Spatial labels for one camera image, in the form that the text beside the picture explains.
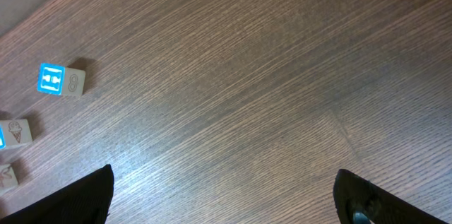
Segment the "ice cream cone picture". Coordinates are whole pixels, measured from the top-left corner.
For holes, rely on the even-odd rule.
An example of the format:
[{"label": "ice cream cone picture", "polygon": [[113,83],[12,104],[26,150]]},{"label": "ice cream cone picture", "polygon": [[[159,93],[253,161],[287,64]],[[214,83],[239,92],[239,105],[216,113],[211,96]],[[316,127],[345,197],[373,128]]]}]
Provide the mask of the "ice cream cone picture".
[{"label": "ice cream cone picture", "polygon": [[17,142],[20,143],[20,132],[22,131],[20,124],[18,122],[10,122],[8,127],[9,132],[11,132],[14,138],[16,138]]},{"label": "ice cream cone picture", "polygon": [[0,187],[4,188],[5,184],[3,184],[3,180],[4,179],[13,179],[13,177],[9,174],[9,169],[11,168],[11,166],[4,168],[1,172],[0,172]]}]

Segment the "wooden block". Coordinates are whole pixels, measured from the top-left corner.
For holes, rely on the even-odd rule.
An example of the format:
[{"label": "wooden block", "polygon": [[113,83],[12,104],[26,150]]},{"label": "wooden block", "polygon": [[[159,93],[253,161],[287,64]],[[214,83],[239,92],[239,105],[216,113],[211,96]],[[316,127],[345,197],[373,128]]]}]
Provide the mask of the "wooden block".
[{"label": "wooden block", "polygon": [[0,121],[0,149],[31,144],[30,126],[26,119]]},{"label": "wooden block", "polygon": [[19,185],[11,164],[0,165],[0,196]]},{"label": "wooden block", "polygon": [[41,64],[37,90],[42,93],[78,96],[83,94],[85,72],[60,65]]}]

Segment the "wood grain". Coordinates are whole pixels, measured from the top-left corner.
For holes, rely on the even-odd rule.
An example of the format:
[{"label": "wood grain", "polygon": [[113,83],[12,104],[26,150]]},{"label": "wood grain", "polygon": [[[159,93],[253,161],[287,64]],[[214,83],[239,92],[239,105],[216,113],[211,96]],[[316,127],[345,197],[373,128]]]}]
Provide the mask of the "wood grain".
[{"label": "wood grain", "polygon": [[[110,163],[108,223],[337,223],[347,168],[451,222],[450,1],[49,0],[0,39],[35,137],[3,212]],[[38,93],[42,62],[85,95]]]}]

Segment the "cube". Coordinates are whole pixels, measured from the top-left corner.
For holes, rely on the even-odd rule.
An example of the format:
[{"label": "cube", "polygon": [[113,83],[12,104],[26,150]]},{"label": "cube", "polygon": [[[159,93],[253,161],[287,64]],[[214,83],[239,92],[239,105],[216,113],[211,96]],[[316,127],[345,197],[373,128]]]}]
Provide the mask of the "cube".
[{"label": "cube", "polygon": [[19,185],[11,164],[0,165],[0,196]]},{"label": "cube", "polygon": [[32,142],[27,119],[0,121],[0,149],[17,148]]},{"label": "cube", "polygon": [[81,96],[84,84],[84,71],[43,63],[37,80],[37,91],[63,96]]}]

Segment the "blue square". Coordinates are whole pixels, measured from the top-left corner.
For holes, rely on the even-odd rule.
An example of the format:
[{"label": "blue square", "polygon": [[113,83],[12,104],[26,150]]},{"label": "blue square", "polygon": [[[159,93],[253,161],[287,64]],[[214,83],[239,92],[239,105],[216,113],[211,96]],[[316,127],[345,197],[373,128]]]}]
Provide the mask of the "blue square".
[{"label": "blue square", "polygon": [[63,79],[63,66],[43,63],[41,64],[40,77],[37,80],[37,91],[61,95]]},{"label": "blue square", "polygon": [[0,126],[0,149],[5,148],[6,144],[5,144],[5,137],[3,136],[3,131],[1,130],[1,126]]}]

